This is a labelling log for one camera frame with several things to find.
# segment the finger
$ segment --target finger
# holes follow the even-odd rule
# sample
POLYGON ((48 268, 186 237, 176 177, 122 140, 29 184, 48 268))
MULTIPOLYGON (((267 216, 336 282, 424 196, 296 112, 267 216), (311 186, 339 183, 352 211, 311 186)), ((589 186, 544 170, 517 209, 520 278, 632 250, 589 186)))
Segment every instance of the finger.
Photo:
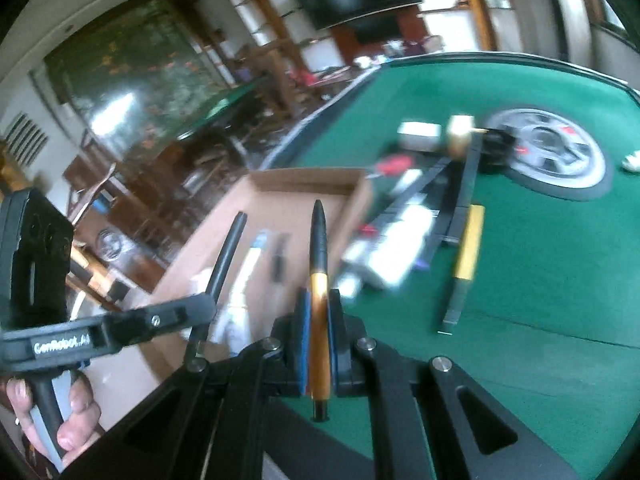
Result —
POLYGON ((29 385, 24 380, 11 379, 6 385, 6 394, 29 442, 40 454, 48 456, 30 415, 33 403, 29 385))
POLYGON ((65 456, 62 457, 62 464, 64 467, 67 467, 69 464, 73 462, 76 458, 78 458, 82 453, 84 453, 91 444, 93 444, 96 440, 100 438, 98 433, 93 432, 89 439, 82 444, 82 446, 75 448, 72 451, 69 451, 65 456))
POLYGON ((87 378, 80 374, 69 390, 69 403, 74 413, 81 413, 94 402, 94 393, 87 378))
POLYGON ((81 413, 72 413, 58 430, 58 443, 67 451, 82 447, 95 432, 100 420, 100 406, 92 402, 81 413))

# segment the yellow and black tool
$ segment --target yellow and black tool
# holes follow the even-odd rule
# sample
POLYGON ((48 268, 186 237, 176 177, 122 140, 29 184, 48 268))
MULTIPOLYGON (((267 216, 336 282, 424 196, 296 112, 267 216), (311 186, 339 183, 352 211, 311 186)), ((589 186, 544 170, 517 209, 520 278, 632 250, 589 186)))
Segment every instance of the yellow and black tool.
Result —
POLYGON ((447 311, 442 319, 442 325, 438 330, 440 334, 451 335, 460 320, 460 315, 465 307, 466 294, 471 288, 476 272, 483 224, 484 207, 481 205, 469 206, 465 231, 458 250, 458 261, 453 273, 451 296, 447 311))
POLYGON ((314 420, 328 420, 327 400, 331 395, 331 365, 328 338, 328 278, 326 219, 322 202, 316 200, 311 217, 309 248, 311 327, 308 359, 308 388, 314 403, 314 420))

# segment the metal screw head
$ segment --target metal screw head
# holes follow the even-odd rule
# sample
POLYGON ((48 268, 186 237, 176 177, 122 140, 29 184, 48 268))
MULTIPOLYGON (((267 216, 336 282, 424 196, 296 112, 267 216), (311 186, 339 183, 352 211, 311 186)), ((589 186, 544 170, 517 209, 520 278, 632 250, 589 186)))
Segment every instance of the metal screw head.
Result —
POLYGON ((372 337, 361 337, 356 342, 356 345, 360 350, 371 352, 377 345, 376 340, 372 337))
POLYGON ((262 340, 262 348, 268 351, 277 350, 280 348, 280 342, 274 337, 265 337, 262 340))
POLYGON ((191 359, 187 363, 187 370, 192 374, 199 374, 207 366, 207 360, 201 357, 191 359))
POLYGON ((453 363, 448 357, 434 357, 431 361, 433 367, 440 372, 448 372, 453 368, 453 363))

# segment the air vent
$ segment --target air vent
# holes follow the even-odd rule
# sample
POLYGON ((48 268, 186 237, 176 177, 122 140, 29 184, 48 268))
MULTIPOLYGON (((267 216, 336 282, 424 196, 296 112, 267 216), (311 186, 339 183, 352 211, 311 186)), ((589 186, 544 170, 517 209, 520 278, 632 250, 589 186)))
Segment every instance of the air vent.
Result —
POLYGON ((28 168, 49 140, 36 123, 21 113, 9 127, 4 138, 9 153, 21 168, 28 168))

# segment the gray handle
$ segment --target gray handle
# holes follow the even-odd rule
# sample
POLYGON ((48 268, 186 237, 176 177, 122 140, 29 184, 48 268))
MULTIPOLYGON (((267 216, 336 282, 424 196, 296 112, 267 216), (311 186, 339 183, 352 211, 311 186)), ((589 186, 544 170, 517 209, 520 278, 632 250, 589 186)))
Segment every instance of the gray handle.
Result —
POLYGON ((62 472, 62 457, 66 453, 58 444, 58 428, 71 416, 69 391, 74 378, 69 370, 53 379, 29 378, 33 393, 33 425, 58 472, 62 472))

